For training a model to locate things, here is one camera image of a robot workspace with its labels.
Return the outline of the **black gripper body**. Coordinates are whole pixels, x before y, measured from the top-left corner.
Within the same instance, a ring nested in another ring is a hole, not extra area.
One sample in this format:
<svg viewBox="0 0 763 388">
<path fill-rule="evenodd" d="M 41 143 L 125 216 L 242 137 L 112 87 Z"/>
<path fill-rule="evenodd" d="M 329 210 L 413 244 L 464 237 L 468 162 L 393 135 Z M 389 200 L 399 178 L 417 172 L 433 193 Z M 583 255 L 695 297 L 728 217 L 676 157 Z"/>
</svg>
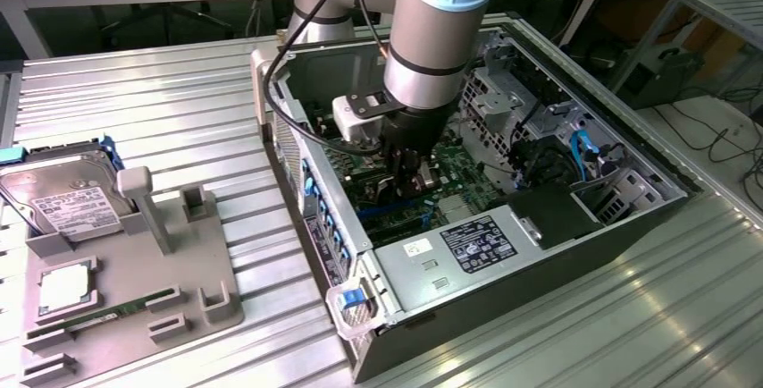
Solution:
<svg viewBox="0 0 763 388">
<path fill-rule="evenodd" d="M 435 109 L 405 107 L 383 116 L 381 154 L 389 172 L 413 172 L 419 169 L 421 159 L 432 153 L 453 112 L 453 105 Z"/>
</svg>

